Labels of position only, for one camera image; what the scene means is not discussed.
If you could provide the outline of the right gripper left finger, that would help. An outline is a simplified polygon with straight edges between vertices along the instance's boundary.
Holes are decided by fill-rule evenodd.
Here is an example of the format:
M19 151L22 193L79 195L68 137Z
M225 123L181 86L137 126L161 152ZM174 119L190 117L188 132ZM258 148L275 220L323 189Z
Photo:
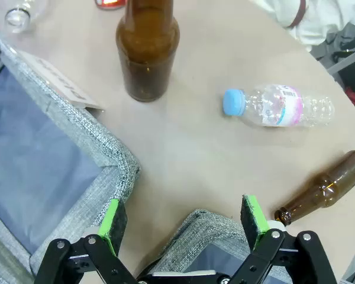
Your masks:
M104 283L136 283L118 258L127 225L121 199L112 199L98 233L71 243L57 238L50 242L35 283L79 283L87 272L97 272Z

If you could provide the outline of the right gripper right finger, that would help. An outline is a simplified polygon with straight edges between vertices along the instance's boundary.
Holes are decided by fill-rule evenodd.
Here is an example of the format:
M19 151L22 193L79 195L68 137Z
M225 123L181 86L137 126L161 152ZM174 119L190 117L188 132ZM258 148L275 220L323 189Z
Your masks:
M241 224L250 254L231 277L231 283L263 283L274 266L284 267L293 283L336 283L328 257L313 231L296 237L271 228L254 195L243 195Z

